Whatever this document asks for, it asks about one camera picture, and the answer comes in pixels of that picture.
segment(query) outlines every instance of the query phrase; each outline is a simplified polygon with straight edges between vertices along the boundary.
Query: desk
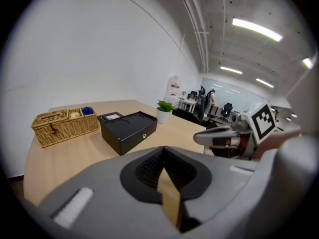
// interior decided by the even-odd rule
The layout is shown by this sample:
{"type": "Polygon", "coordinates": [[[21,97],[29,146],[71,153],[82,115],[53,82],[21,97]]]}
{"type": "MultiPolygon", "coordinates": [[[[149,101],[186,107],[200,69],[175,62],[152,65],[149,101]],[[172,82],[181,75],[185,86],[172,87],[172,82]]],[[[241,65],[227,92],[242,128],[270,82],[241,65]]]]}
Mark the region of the desk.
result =
{"type": "Polygon", "coordinates": [[[215,113],[214,113],[213,115],[216,116],[217,111],[218,111],[218,108],[222,109],[222,107],[217,106],[217,105],[215,105],[215,104],[212,104],[211,107],[210,107],[210,110],[209,110],[209,113],[208,113],[208,114],[211,114],[211,112],[212,112],[212,110],[213,110],[214,107],[216,107],[216,110],[215,110],[215,113]]]}
{"type": "Polygon", "coordinates": [[[179,104],[180,104],[180,108],[182,107],[183,104],[187,104],[187,105],[189,105],[188,111],[189,111],[190,113],[193,113],[193,112],[194,112],[194,109],[195,109],[195,104],[196,104],[196,103],[197,103],[197,102],[194,102],[194,101],[191,101],[191,100],[188,100],[188,99],[185,99],[185,100],[179,99],[178,107],[179,107],[179,104]]]}
{"type": "Polygon", "coordinates": [[[216,125],[218,127],[223,127],[223,126],[229,126],[231,125],[231,122],[229,121],[225,121],[225,120],[222,120],[222,119],[219,119],[219,118],[214,118],[214,117],[210,117],[209,118],[209,121],[214,121],[216,122],[216,125]]]}
{"type": "MultiPolygon", "coordinates": [[[[142,111],[156,117],[156,108],[135,100],[71,105],[52,108],[49,111],[85,106],[91,106],[97,115],[119,112],[125,116],[142,111]]],[[[203,130],[205,128],[200,125],[172,115],[167,124],[158,124],[156,131],[130,152],[169,145],[203,153],[204,147],[193,140],[193,135],[203,130]]],[[[42,148],[34,137],[24,169],[24,197],[38,206],[48,193],[83,169],[99,161],[118,156],[115,150],[103,140],[100,127],[97,131],[47,148],[42,148]]],[[[158,191],[163,193],[165,213],[176,224],[180,195],[165,170],[159,178],[158,191]]]]}

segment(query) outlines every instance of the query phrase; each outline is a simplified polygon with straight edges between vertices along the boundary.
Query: green plant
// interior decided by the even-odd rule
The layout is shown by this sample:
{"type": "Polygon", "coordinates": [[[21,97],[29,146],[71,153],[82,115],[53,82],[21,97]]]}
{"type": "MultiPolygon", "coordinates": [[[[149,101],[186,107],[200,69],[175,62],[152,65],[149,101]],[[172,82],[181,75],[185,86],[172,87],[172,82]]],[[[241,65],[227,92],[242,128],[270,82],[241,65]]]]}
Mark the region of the green plant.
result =
{"type": "Polygon", "coordinates": [[[171,103],[167,103],[165,101],[159,101],[158,102],[159,110],[162,112],[169,113],[173,110],[175,110],[175,107],[171,105],[171,103]]]}

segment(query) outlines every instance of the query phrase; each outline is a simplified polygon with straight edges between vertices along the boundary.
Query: white wall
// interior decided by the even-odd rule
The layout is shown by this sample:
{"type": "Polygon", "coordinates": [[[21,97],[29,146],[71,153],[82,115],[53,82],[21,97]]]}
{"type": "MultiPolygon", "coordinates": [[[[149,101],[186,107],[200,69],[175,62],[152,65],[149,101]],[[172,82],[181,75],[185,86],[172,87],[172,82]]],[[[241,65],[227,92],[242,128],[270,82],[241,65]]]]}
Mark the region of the white wall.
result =
{"type": "Polygon", "coordinates": [[[319,133],[319,65],[314,64],[288,94],[289,103],[298,115],[296,122],[304,133],[319,133]]]}
{"type": "Polygon", "coordinates": [[[300,127],[298,124],[293,123],[292,121],[283,119],[281,117],[277,117],[277,120],[278,120],[277,127],[280,127],[284,131],[290,131],[300,127]]]}
{"type": "Polygon", "coordinates": [[[274,94],[273,98],[270,101],[272,106],[291,108],[286,96],[274,94]]]}
{"type": "Polygon", "coordinates": [[[172,75],[183,90],[199,89],[190,22],[174,18],[189,20],[187,12],[180,0],[168,1],[32,3],[1,64],[1,162],[8,176],[23,174],[34,137],[30,124],[51,107],[121,99],[155,107],[172,75]]]}

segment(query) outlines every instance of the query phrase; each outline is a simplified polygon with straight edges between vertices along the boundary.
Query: office chair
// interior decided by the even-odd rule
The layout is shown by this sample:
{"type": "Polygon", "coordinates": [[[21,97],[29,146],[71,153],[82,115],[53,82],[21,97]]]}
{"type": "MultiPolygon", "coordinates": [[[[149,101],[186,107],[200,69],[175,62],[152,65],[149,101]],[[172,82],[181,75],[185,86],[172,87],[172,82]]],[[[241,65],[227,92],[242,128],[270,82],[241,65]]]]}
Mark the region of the office chair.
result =
{"type": "Polygon", "coordinates": [[[227,118],[230,116],[230,112],[232,109],[233,109],[232,104],[230,104],[230,103],[225,104],[224,109],[221,111],[221,114],[223,115],[223,117],[219,117],[219,119],[227,121],[227,119],[225,119],[225,117],[227,118]]]}
{"type": "Polygon", "coordinates": [[[204,106],[205,106],[205,96],[200,96],[197,100],[197,104],[195,105],[193,114],[195,114],[198,117],[199,121],[201,122],[204,118],[204,111],[205,111],[204,106]]]}
{"type": "Polygon", "coordinates": [[[196,105],[198,106],[197,117],[198,117],[199,121],[202,121],[204,118],[204,111],[205,111],[205,97],[200,96],[198,99],[198,103],[196,105]]]}
{"type": "Polygon", "coordinates": [[[172,114],[174,116],[180,117],[184,120],[188,120],[188,121],[193,122],[195,124],[198,124],[198,125],[200,124],[198,117],[196,117],[194,114],[192,114],[190,112],[184,111],[183,109],[173,110],[172,114]]]}
{"type": "Polygon", "coordinates": [[[187,95],[187,99],[189,99],[189,98],[192,98],[192,99],[194,99],[194,100],[196,101],[197,98],[198,98],[197,93],[196,93],[196,94],[192,94],[192,93],[188,94],[188,95],[187,95]]]}

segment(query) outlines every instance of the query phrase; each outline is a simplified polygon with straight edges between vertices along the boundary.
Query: fluorescent light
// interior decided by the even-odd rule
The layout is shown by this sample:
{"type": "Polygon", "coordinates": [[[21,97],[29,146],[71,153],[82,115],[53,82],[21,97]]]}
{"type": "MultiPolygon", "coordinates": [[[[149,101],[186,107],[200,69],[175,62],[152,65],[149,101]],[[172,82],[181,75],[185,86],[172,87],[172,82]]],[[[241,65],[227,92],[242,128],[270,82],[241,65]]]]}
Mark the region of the fluorescent light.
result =
{"type": "Polygon", "coordinates": [[[227,68],[227,67],[224,67],[224,66],[221,66],[220,69],[231,71],[231,72],[234,72],[234,73],[237,73],[237,74],[242,74],[243,73],[241,71],[238,71],[238,70],[235,70],[235,69],[231,69],[231,68],[227,68]]]}
{"type": "Polygon", "coordinates": [[[305,58],[305,59],[303,60],[303,63],[304,63],[309,69],[311,69],[311,68],[313,67],[313,64],[312,64],[312,62],[310,61],[309,58],[305,58]]]}
{"type": "Polygon", "coordinates": [[[267,82],[265,82],[265,81],[263,81],[263,80],[261,80],[261,79],[256,79],[256,81],[261,82],[261,83],[267,85],[268,87],[271,87],[271,88],[274,87],[273,85],[271,85],[271,84],[269,84],[269,83],[267,83],[267,82]]]}
{"type": "Polygon", "coordinates": [[[256,31],[271,39],[274,39],[277,42],[279,42],[283,38],[281,35],[275,33],[274,31],[271,31],[263,26],[257,25],[255,23],[252,23],[243,19],[233,18],[233,25],[241,26],[241,27],[256,31]]]}

